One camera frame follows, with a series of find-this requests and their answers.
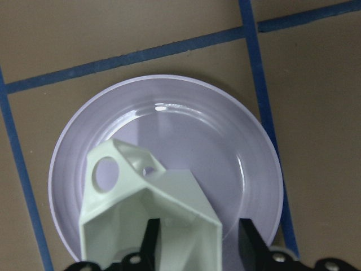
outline blue tape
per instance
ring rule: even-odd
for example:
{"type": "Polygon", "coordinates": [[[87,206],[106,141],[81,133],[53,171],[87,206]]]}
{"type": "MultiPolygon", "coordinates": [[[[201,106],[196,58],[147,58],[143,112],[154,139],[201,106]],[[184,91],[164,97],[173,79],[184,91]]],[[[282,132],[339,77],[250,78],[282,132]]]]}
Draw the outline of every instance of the blue tape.
{"type": "Polygon", "coordinates": [[[361,0],[348,1],[345,3],[317,8],[315,10],[305,11],[282,18],[262,21],[258,23],[258,31],[271,32],[289,27],[296,27],[298,25],[308,24],[323,18],[359,10],[361,10],[361,0]]]}
{"type": "Polygon", "coordinates": [[[65,81],[89,75],[96,72],[103,72],[120,66],[139,63],[151,59],[161,58],[163,56],[174,55],[195,50],[223,42],[234,41],[243,38],[243,28],[232,28],[229,30],[208,34],[201,37],[190,38],[189,40],[173,42],[167,45],[145,49],[134,53],[115,56],[104,60],[79,65],[73,68],[64,69],[58,72],[47,73],[32,77],[29,79],[7,84],[8,94],[26,89],[36,88],[43,85],[49,85],[56,82],[65,81]]]}
{"type": "MultiPolygon", "coordinates": [[[[270,137],[277,155],[278,144],[276,140],[276,133],[272,119],[272,112],[270,106],[270,100],[268,98],[267,85],[265,79],[265,72],[263,70],[261,51],[259,49],[256,23],[253,18],[252,5],[250,0],[239,0],[239,6],[241,9],[243,27],[245,38],[248,47],[248,54],[250,65],[252,68],[253,81],[256,89],[259,113],[264,129],[270,137]]],[[[292,250],[297,256],[299,256],[296,237],[294,235],[291,213],[289,210],[287,192],[284,186],[284,198],[283,198],[283,210],[281,215],[281,226],[285,239],[286,246],[292,250]]]]}
{"type": "Polygon", "coordinates": [[[38,243],[43,266],[45,271],[53,271],[54,269],[52,267],[51,258],[50,258],[49,250],[47,248],[45,235],[41,225],[40,216],[36,206],[33,190],[30,184],[28,171],[25,166],[25,161],[24,161],[23,153],[21,151],[20,142],[17,137],[15,123],[12,118],[10,104],[6,93],[6,86],[4,84],[1,69],[0,69],[0,107],[7,130],[7,135],[10,140],[12,153],[14,155],[17,172],[19,174],[21,186],[23,188],[25,201],[27,203],[28,211],[30,214],[30,219],[33,225],[35,238],[38,243]]]}

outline lavender plastic plate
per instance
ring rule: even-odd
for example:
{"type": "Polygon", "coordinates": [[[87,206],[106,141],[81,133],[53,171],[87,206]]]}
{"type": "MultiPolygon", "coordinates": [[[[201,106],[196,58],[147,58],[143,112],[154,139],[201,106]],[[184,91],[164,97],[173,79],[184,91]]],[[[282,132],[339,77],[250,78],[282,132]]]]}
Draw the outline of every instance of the lavender plastic plate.
{"type": "Polygon", "coordinates": [[[80,259],[78,219],[86,155],[117,138],[149,149],[167,169],[190,169],[223,224],[223,270],[239,270],[238,220],[251,218],[270,244],[283,182],[274,147],[258,120],[215,86],[151,75],[115,84],[84,104],[53,153],[49,201],[58,233],[80,259]]]}

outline plate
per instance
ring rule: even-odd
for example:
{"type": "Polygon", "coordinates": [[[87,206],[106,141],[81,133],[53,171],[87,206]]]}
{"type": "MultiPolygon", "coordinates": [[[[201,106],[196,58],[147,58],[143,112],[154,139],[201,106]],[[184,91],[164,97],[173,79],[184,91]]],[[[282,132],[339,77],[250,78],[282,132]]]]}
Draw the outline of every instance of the plate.
{"type": "Polygon", "coordinates": [[[117,138],[147,148],[167,169],[190,169],[223,224],[223,270],[238,270],[240,217],[267,244],[281,216],[283,182],[274,147],[235,98],[193,78],[151,75],[115,84],[84,104],[64,128],[49,173],[56,229],[75,261],[86,155],[117,138]]]}

